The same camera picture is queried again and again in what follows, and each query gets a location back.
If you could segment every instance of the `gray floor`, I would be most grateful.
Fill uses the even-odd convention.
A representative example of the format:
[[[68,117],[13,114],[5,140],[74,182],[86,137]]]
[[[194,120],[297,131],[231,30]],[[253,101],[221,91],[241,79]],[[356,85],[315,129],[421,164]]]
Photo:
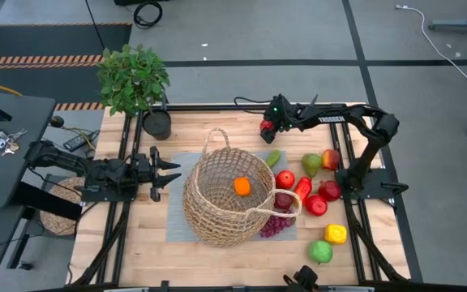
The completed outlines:
[[[89,3],[97,22],[131,19],[110,0]],[[421,17],[394,10],[396,3],[414,6],[428,19],[467,17],[467,1],[459,0],[350,3],[367,60],[438,59],[422,38]],[[356,58],[341,1],[172,0],[162,6],[160,24],[146,31],[133,27],[131,44],[153,46],[166,60]],[[0,24],[89,21],[80,0],[7,0],[0,12]],[[428,33],[445,54],[467,58],[467,34]],[[196,67],[169,73],[171,102],[263,100],[279,92],[292,101],[307,101],[316,93],[320,101],[366,101],[357,67]],[[410,185],[405,205],[424,280],[467,285],[467,81],[452,67],[371,67],[370,73],[379,105],[401,121],[391,149],[400,180]],[[98,128],[102,115],[61,114],[66,124],[87,129]],[[61,143],[69,134],[49,129],[45,137]],[[25,180],[40,182],[28,174]],[[72,244],[31,240],[24,258],[41,269],[2,268],[0,291],[59,287]]]

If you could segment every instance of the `wooden table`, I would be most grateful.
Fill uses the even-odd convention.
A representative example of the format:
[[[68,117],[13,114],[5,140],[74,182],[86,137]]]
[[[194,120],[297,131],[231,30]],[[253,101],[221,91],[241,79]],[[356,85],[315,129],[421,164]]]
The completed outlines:
[[[229,135],[232,147],[247,151],[280,149],[286,151],[289,169],[296,176],[304,174],[301,158],[305,153],[321,153],[332,148],[327,125],[300,132],[298,130],[278,134],[268,145],[259,136],[260,115],[237,110],[224,111],[178,111],[171,112],[172,135],[166,141],[156,141],[143,131],[139,152],[148,153],[149,147],[157,146],[162,159],[170,161],[178,152],[201,152],[205,134],[212,127],[221,127]],[[97,158],[115,158],[122,135],[124,116],[109,116],[106,109],[101,125],[101,137],[96,149]],[[129,151],[132,148],[135,121],[131,123]],[[362,153],[366,139],[355,127],[349,125],[356,156]],[[221,135],[214,135],[210,149],[224,147]],[[342,145],[345,166],[345,146]],[[381,166],[378,157],[373,167]],[[321,180],[334,179],[333,173],[319,171],[313,179],[313,190],[318,190]],[[342,201],[328,205],[322,217],[302,213],[297,221],[297,240],[294,241],[248,241],[232,248],[207,247],[202,243],[167,243],[165,241],[167,208],[170,185],[161,192],[161,202],[149,199],[149,184],[139,189],[137,200],[131,205],[131,214],[126,233],[120,286],[160,286],[169,280],[171,286],[282,286],[282,275],[293,274],[304,264],[319,275],[318,284],[357,284],[356,270],[350,239],[335,246],[331,263],[317,265],[308,260],[306,248],[313,240],[323,238],[324,227],[329,223],[347,226]],[[392,208],[380,200],[367,200],[367,212],[375,244],[387,260],[404,277],[409,277],[405,252]],[[87,213],[79,224],[71,267],[74,279],[89,266],[100,250],[104,234],[108,204],[100,203]],[[360,243],[367,278],[371,269],[365,246]],[[115,251],[109,253],[106,280],[110,281]]]

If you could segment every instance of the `green pear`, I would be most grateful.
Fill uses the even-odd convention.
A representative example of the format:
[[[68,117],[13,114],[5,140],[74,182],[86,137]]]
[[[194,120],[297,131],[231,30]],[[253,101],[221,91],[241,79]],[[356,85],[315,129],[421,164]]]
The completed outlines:
[[[328,263],[332,259],[331,244],[324,240],[312,242],[307,253],[309,258],[317,263]]]
[[[313,178],[322,166],[322,157],[317,154],[308,153],[302,157],[302,167],[308,177]]]

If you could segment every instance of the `black desk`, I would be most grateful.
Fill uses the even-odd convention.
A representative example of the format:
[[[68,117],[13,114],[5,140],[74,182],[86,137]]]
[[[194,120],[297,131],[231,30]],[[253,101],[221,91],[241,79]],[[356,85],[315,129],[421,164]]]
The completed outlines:
[[[0,108],[10,114],[10,122],[0,122],[0,130],[7,134],[20,131],[28,132],[17,142],[19,151],[14,155],[1,156],[0,150],[0,243],[11,240],[12,235],[23,216],[25,206],[9,204],[16,189],[21,184],[21,178],[26,170],[24,155],[32,141],[38,141],[43,136],[50,117],[54,111],[55,100],[38,97],[16,97],[0,93]],[[0,263],[8,243],[0,246]]]

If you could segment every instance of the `wicker basket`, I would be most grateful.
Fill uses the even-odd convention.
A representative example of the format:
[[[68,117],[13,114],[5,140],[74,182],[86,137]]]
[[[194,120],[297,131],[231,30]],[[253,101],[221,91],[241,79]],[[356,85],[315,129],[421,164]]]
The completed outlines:
[[[207,153],[210,135],[219,131],[226,147]],[[247,177],[251,194],[238,196],[234,179]],[[275,194],[292,195],[299,202],[295,213],[273,212]],[[225,131],[213,128],[204,141],[199,162],[189,174],[183,192],[185,216],[194,232],[209,246],[232,247],[258,233],[271,215],[296,217],[302,211],[301,200],[292,191],[276,190],[269,166],[257,156],[231,148]]]

